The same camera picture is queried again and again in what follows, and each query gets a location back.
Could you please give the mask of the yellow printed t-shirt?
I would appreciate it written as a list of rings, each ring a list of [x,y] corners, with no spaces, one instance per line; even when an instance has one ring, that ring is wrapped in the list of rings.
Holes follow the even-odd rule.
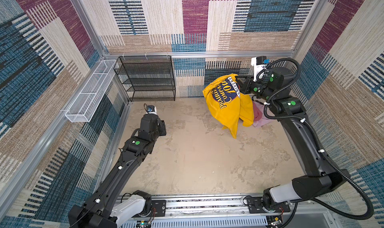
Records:
[[[211,82],[203,90],[207,107],[211,115],[224,129],[229,129],[236,139],[238,123],[250,127],[254,122],[253,101],[249,95],[240,92],[236,74],[224,75]]]

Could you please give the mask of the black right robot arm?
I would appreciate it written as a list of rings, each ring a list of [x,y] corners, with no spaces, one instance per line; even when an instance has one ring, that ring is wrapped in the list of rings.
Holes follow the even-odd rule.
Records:
[[[265,116],[281,123],[305,173],[285,185],[264,191],[264,209],[275,211],[280,204],[288,201],[314,200],[330,193],[346,183],[351,176],[347,170],[339,168],[323,149],[304,105],[300,99],[290,95],[291,86],[298,80],[300,72],[292,74],[283,67],[264,72],[263,79],[259,75],[237,75],[236,82],[242,93],[265,100]]]

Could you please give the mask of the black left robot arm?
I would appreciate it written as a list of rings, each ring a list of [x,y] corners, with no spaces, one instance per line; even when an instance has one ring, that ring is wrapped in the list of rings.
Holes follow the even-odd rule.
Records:
[[[71,228],[116,228],[111,216],[113,206],[131,175],[153,151],[155,142],[166,135],[165,123],[156,114],[145,114],[140,128],[125,142],[120,157],[96,191],[79,206],[69,212]]]

